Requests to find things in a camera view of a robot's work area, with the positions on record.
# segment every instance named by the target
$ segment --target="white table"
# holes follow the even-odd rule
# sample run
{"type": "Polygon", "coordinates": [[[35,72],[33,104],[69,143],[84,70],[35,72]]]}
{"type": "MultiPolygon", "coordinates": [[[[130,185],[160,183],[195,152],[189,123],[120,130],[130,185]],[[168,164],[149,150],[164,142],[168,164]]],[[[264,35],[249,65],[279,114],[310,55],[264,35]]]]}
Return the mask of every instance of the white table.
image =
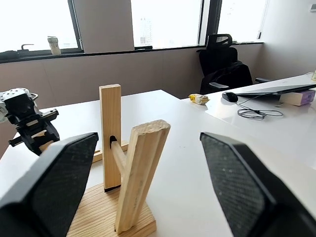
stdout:
{"type": "MultiPolygon", "coordinates": [[[[310,84],[311,78],[312,75],[308,74],[229,91],[241,93],[281,85],[310,84]]],[[[224,100],[222,93],[208,94],[210,101],[205,106],[193,104],[189,99],[184,101],[215,118],[238,127],[269,147],[273,147],[285,155],[316,169],[316,100],[311,104],[300,107],[283,104],[279,108],[275,107],[280,105],[277,99],[262,97],[250,100],[244,105],[253,109],[271,109],[284,113],[283,117],[266,117],[264,120],[253,120],[238,116],[237,110],[241,107],[224,100]]],[[[247,99],[239,97],[238,103],[247,99]]]]}
{"type": "MultiPolygon", "coordinates": [[[[60,115],[53,124],[61,139],[93,131],[100,136],[99,106],[98,101],[93,101],[57,107],[60,115]]],[[[232,236],[212,188],[199,141],[201,131],[247,143],[316,218],[316,173],[311,168],[161,90],[122,97],[123,140],[129,139],[133,126],[156,119],[166,120],[171,130],[147,197],[158,228],[152,236],[232,236]]],[[[6,150],[0,160],[0,197],[36,159],[24,144],[6,150]]],[[[92,166],[87,188],[102,182],[102,162],[97,162],[92,166]]]]}

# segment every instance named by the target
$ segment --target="wooden base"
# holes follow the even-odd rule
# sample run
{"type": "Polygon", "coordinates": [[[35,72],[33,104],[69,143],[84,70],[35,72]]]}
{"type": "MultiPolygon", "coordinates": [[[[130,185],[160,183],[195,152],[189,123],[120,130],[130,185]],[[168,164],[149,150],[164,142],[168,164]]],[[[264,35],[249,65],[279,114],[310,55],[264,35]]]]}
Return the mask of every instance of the wooden base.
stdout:
{"type": "Polygon", "coordinates": [[[118,235],[115,232],[119,188],[104,192],[103,184],[85,191],[68,237],[146,237],[156,231],[156,221],[146,203],[142,208],[137,225],[118,235]]]}

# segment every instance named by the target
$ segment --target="chair headrest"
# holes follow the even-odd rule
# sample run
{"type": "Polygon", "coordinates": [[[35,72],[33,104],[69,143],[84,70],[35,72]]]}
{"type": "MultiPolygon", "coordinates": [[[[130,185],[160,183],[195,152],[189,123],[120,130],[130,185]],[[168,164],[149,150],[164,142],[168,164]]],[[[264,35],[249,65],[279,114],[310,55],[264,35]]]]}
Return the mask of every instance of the chair headrest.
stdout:
{"type": "Polygon", "coordinates": [[[206,49],[229,48],[233,44],[233,38],[229,34],[209,35],[207,37],[206,49]]]}

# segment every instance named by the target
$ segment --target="wall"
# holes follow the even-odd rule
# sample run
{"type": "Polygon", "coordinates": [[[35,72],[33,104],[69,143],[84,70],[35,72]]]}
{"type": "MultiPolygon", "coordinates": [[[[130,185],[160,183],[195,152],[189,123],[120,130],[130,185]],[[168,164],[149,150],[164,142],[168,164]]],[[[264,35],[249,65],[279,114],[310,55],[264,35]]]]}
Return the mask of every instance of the wall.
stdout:
{"type": "Polygon", "coordinates": [[[74,0],[86,53],[134,50],[130,0],[74,0]]]}
{"type": "Polygon", "coordinates": [[[316,13],[314,0],[270,0],[262,30],[260,57],[254,75],[281,79],[316,68],[316,13]]]}
{"type": "MultiPolygon", "coordinates": [[[[128,0],[74,0],[85,52],[133,50],[128,0]]],[[[254,70],[261,44],[238,45],[239,59],[254,70]]],[[[163,89],[185,98],[199,91],[197,48],[45,59],[0,64],[0,90],[26,87],[39,94],[39,108],[97,100],[98,86],[122,85],[122,95],[163,89]]],[[[14,127],[0,124],[0,157],[14,127]]]]}

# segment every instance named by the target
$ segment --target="computer mouse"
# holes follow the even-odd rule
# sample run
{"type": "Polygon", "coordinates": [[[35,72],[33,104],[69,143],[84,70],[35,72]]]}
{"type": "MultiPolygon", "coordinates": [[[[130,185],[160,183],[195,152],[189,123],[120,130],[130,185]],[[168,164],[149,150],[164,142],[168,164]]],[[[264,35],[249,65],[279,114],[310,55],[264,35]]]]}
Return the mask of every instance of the computer mouse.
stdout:
{"type": "Polygon", "coordinates": [[[224,92],[222,94],[222,97],[229,102],[237,102],[238,101],[238,96],[236,96],[236,94],[233,92],[224,92]]]}

